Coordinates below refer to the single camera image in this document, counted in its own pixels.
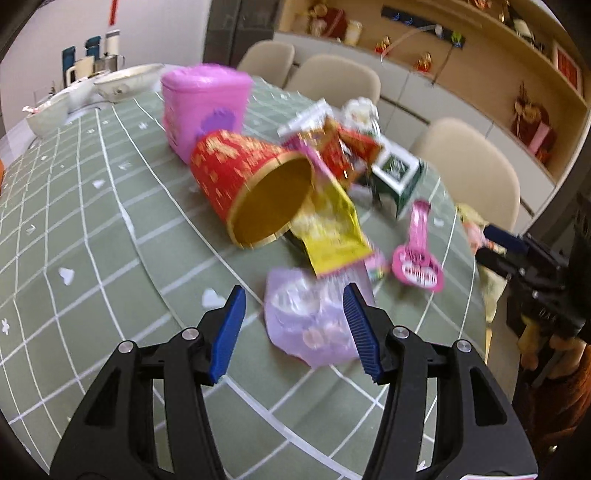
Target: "pink container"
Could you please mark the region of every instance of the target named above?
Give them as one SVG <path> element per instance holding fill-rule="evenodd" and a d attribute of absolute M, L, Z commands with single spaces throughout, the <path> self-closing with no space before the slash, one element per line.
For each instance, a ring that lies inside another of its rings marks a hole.
<path fill-rule="evenodd" d="M 216 64 L 183 67 L 162 76 L 168 143 L 188 164 L 195 143 L 216 130 L 242 132 L 252 79 Z"/>

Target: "snack package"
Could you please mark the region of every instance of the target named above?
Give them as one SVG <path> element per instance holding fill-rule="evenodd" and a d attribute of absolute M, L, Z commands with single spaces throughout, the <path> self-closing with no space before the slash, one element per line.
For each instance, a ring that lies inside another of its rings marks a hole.
<path fill-rule="evenodd" d="M 300 112 L 297 117 L 287 122 L 277 129 L 277 135 L 283 141 L 288 140 L 295 134 L 307 132 L 309 130 L 319 130 L 324 126 L 327 116 L 334 116 L 335 111 L 322 99 L 311 107 Z"/>
<path fill-rule="evenodd" d="M 342 109 L 342 123 L 372 138 L 382 136 L 378 123 L 378 108 L 368 98 L 349 100 Z"/>
<path fill-rule="evenodd" d="M 382 150 L 379 142 L 343 127 L 331 116 L 325 117 L 320 129 L 300 131 L 284 145 L 292 147 L 300 141 L 318 151 L 330 172 L 345 188 L 370 168 Z"/>
<path fill-rule="evenodd" d="M 365 259 L 365 269 L 368 271 L 369 281 L 374 284 L 390 270 L 390 265 L 382 251 L 365 234 L 363 236 L 373 250 L 371 256 Z"/>
<path fill-rule="evenodd" d="M 301 152 L 315 170 L 314 190 L 291 222 L 291 233 L 302 241 L 314 272 L 328 275 L 372 255 L 355 211 L 343 188 L 318 153 L 300 141 Z"/>
<path fill-rule="evenodd" d="M 358 358 L 343 312 L 343 290 L 349 283 L 356 283 L 367 304 L 375 305 L 363 262 L 323 278 L 299 268 L 271 270 L 265 290 L 271 342 L 312 368 Z"/>
<path fill-rule="evenodd" d="M 385 137 L 382 151 L 372 165 L 372 179 L 382 207 L 398 218 L 423 172 L 422 162 Z"/>

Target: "purple plastic bag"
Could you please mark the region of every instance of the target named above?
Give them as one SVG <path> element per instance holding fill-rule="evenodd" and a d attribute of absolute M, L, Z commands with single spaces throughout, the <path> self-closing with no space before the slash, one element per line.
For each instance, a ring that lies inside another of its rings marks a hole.
<path fill-rule="evenodd" d="M 375 305 L 363 262 L 322 278 L 300 268 L 271 270 L 265 292 L 271 342 L 313 368 L 359 358 L 343 312 L 343 290 L 351 282 Z"/>

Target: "ceramic bowl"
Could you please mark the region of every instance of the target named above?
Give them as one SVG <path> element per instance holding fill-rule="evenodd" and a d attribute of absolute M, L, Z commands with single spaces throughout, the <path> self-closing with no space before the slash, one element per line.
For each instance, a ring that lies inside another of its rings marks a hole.
<path fill-rule="evenodd" d="M 92 78 L 77 80 L 69 87 L 64 88 L 59 95 L 69 95 L 68 113 L 73 113 L 91 103 L 100 102 L 101 98 L 96 91 L 95 81 L 103 78 L 105 73 L 99 74 Z"/>
<path fill-rule="evenodd" d="M 131 67 L 101 77 L 95 81 L 95 86 L 105 100 L 117 103 L 151 90 L 163 68 L 161 63 Z"/>
<path fill-rule="evenodd" d="M 56 128 L 64 125 L 68 119 L 70 94 L 54 95 L 42 103 L 37 113 L 27 116 L 27 123 L 33 133 L 39 137 L 47 137 Z"/>

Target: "grid pattern tablecloth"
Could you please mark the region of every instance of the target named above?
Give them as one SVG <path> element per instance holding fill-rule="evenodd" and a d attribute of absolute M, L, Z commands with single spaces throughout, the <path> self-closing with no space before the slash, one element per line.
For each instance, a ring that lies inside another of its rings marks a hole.
<path fill-rule="evenodd" d="M 277 141 L 277 126 L 309 105 L 256 80 L 245 133 Z M 157 93 L 96 111 L 7 169 L 0 196 L 2 412 L 48 467 L 69 418 L 121 340 L 167 341 L 199 321 L 206 289 L 225 297 L 242 284 L 247 316 L 228 375 L 205 393 L 228 476 L 361 478 L 385 388 L 374 385 L 359 362 L 311 370 L 270 344 L 261 303 L 267 272 L 304 260 L 285 241 L 254 251 L 231 244 L 171 152 L 162 111 Z M 482 352 L 478 272 L 456 209 L 431 169 L 414 195 L 433 205 L 429 243 L 444 265 L 446 288 L 434 296 L 387 278 L 375 286 L 377 304 L 425 340 L 449 345 L 465 338 Z M 362 208 L 358 214 L 386 255 L 406 241 L 406 219 Z M 163 404 L 163 386 L 155 384 L 158 452 L 170 468 Z M 421 460 L 428 464 L 434 384 L 427 407 Z"/>

